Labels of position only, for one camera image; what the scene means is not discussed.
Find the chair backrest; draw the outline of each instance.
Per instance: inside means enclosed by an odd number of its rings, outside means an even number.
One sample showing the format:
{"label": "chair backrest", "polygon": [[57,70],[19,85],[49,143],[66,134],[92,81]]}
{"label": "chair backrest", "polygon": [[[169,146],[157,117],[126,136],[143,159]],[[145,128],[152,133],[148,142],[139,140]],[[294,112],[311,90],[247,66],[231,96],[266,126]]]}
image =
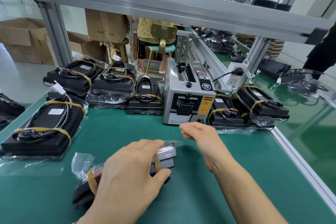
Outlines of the chair backrest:
{"label": "chair backrest", "polygon": [[152,36],[157,39],[175,39],[177,27],[168,27],[157,23],[152,24]]}

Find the woman in yellow shirt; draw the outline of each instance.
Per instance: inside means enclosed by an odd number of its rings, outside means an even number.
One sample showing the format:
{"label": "woman in yellow shirt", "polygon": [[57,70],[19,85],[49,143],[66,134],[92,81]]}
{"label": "woman in yellow shirt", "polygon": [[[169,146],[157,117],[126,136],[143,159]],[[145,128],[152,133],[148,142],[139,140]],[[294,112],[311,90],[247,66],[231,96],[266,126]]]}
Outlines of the woman in yellow shirt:
{"label": "woman in yellow shirt", "polygon": [[[146,58],[146,50],[145,46],[159,46],[160,39],[156,39],[151,34],[151,27],[153,23],[173,27],[174,24],[172,22],[165,22],[160,20],[152,20],[152,19],[139,19],[138,25],[138,62],[139,68],[142,72],[145,72],[145,58]],[[175,39],[166,39],[166,46],[170,46],[174,44]],[[164,73],[166,70],[168,55],[162,55],[162,62],[160,65],[160,73]]]}

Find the person's left hand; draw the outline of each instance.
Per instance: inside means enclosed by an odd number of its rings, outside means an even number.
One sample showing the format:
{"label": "person's left hand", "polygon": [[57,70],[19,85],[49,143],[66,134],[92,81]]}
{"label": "person's left hand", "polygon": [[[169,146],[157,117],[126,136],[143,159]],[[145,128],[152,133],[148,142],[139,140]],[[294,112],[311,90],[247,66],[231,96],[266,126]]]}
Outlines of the person's left hand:
{"label": "person's left hand", "polygon": [[78,223],[133,224],[157,197],[170,169],[149,175],[162,140],[142,139],[121,148],[104,164],[96,198]]}

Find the black pants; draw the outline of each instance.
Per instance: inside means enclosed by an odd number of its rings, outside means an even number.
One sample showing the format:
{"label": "black pants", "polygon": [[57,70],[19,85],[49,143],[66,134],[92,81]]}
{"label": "black pants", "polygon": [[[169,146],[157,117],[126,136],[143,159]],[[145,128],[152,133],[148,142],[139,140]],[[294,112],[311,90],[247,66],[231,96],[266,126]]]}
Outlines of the black pants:
{"label": "black pants", "polygon": [[[336,40],[324,39],[316,45],[309,53],[304,69],[311,69],[324,73],[329,67],[336,64]],[[318,80],[320,74],[313,74],[313,78]]]}
{"label": "black pants", "polygon": [[[170,45],[175,45],[176,46],[177,43],[177,38],[175,39],[175,41],[171,44],[166,44],[166,46],[170,46]],[[160,44],[153,44],[153,43],[149,43],[149,42],[145,42],[145,41],[141,41],[140,39],[138,39],[138,59],[145,59],[146,58],[146,46],[159,46]]]}

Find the automatic tape cutter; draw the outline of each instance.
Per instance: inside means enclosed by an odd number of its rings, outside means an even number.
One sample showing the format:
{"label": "automatic tape cutter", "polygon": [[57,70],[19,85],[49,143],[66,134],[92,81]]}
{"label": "automatic tape cutter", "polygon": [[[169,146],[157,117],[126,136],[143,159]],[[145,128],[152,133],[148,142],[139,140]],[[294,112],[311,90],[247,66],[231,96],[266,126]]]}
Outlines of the automatic tape cutter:
{"label": "automatic tape cutter", "polygon": [[168,58],[163,89],[163,123],[204,122],[216,96],[214,85],[199,61],[175,64]]}

